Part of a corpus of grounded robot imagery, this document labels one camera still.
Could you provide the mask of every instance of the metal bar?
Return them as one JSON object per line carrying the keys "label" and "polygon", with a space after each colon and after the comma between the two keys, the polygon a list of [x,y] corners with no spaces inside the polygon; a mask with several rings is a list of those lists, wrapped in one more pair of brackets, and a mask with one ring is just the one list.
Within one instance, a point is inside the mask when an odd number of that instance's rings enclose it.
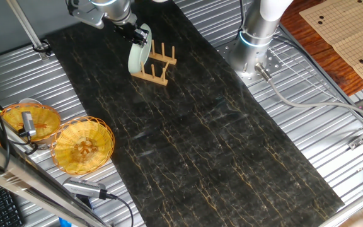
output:
{"label": "metal bar", "polygon": [[348,206],[346,206],[344,209],[337,212],[329,220],[321,224],[320,227],[339,226],[362,208],[363,208],[363,196],[359,197],[358,199],[350,203]]}
{"label": "metal bar", "polygon": [[35,46],[36,49],[43,49],[43,45],[41,41],[38,39],[35,31],[33,30],[32,26],[30,25],[28,18],[20,8],[20,5],[16,0],[6,0],[8,2],[9,6],[11,7],[13,13],[19,20],[20,24],[22,25],[23,29],[25,30],[26,34],[29,36],[30,41],[32,41],[32,44]]}
{"label": "metal bar", "polygon": [[[1,168],[6,161],[5,153],[6,151],[0,147]],[[85,206],[79,199],[73,197],[29,157],[25,156],[22,152],[17,152],[16,154],[20,157],[17,158],[12,154],[10,155],[8,170],[5,174],[0,175],[0,186],[23,196],[25,199],[58,216],[68,218],[68,221],[76,225],[107,226],[90,208]],[[29,190],[28,193],[33,195],[39,194],[39,198],[27,196],[27,194],[20,192],[22,190]]]}

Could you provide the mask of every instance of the woven basket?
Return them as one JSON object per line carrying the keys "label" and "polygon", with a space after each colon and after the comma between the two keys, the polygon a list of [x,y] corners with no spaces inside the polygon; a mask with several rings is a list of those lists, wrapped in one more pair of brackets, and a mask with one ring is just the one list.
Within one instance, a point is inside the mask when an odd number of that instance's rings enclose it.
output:
{"label": "woven basket", "polygon": [[50,137],[60,127],[61,117],[52,107],[36,103],[20,103],[6,107],[1,116],[17,131],[23,128],[22,112],[29,111],[36,128],[32,141]]}
{"label": "woven basket", "polygon": [[73,175],[97,170],[108,161],[113,150],[112,130],[94,117],[79,117],[62,125],[50,147],[54,164]]}

